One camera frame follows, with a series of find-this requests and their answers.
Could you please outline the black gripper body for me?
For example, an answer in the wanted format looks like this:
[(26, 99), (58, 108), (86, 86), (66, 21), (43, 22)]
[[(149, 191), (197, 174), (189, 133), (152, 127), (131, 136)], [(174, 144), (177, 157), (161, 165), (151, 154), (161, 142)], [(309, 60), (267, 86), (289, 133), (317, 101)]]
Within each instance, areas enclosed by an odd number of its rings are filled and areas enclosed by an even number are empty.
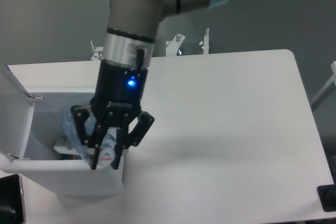
[(99, 125), (121, 128), (141, 113), (147, 75), (146, 69), (117, 66), (106, 59), (100, 62), (96, 91), (90, 101)]

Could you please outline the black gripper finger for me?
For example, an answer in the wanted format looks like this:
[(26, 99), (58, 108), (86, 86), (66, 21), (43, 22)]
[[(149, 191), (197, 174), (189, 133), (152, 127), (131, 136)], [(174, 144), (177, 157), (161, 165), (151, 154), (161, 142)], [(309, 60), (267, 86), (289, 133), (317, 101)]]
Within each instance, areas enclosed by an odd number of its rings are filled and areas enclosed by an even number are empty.
[(88, 134), (85, 128), (85, 122), (92, 112), (91, 105), (74, 105), (70, 108), (70, 112), (74, 120), (80, 144), (87, 147), (86, 152), (90, 155), (89, 166), (92, 170), (95, 170), (98, 165), (100, 146), (109, 128), (107, 124), (108, 121), (99, 121), (96, 119), (92, 133)]
[(141, 111), (137, 116), (138, 122), (133, 130), (129, 133), (129, 125), (133, 121), (129, 113), (125, 113), (121, 117), (121, 127), (117, 129), (116, 145), (114, 146), (115, 158), (111, 163), (113, 169), (118, 169), (121, 156), (124, 150), (127, 150), (130, 146), (137, 147), (152, 124), (154, 123), (154, 117), (146, 111)]

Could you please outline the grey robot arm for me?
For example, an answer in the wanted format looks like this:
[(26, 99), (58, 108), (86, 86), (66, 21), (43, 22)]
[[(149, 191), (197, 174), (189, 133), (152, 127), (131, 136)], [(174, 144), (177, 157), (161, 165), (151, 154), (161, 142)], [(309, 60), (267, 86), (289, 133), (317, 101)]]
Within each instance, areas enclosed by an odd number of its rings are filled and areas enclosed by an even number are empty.
[(112, 168), (118, 169), (122, 152), (137, 146), (154, 122), (142, 111), (141, 99), (154, 52), (159, 23), (167, 17), (228, 0), (109, 0), (110, 15), (96, 90), (86, 106), (71, 108), (80, 144), (96, 169), (103, 138), (117, 131)]

